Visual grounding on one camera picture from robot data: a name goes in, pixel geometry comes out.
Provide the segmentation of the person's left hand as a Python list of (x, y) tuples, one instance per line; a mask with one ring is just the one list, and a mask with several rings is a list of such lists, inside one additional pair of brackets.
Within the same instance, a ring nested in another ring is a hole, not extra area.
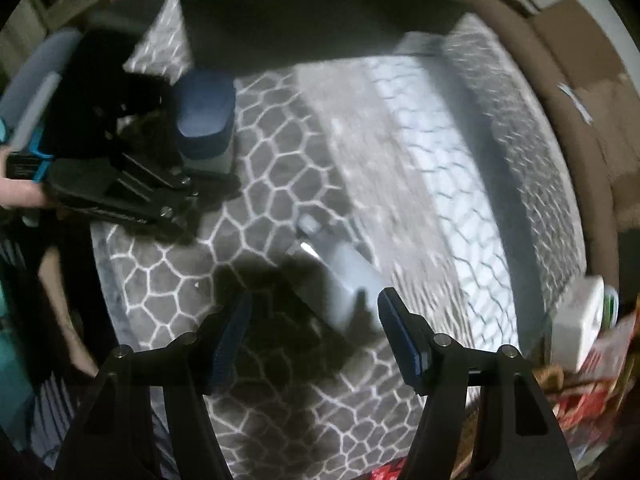
[(0, 206), (4, 209), (46, 208), (50, 206), (43, 187), (31, 180), (13, 180), (6, 176), (6, 161), (10, 150), (1, 149), (0, 157)]

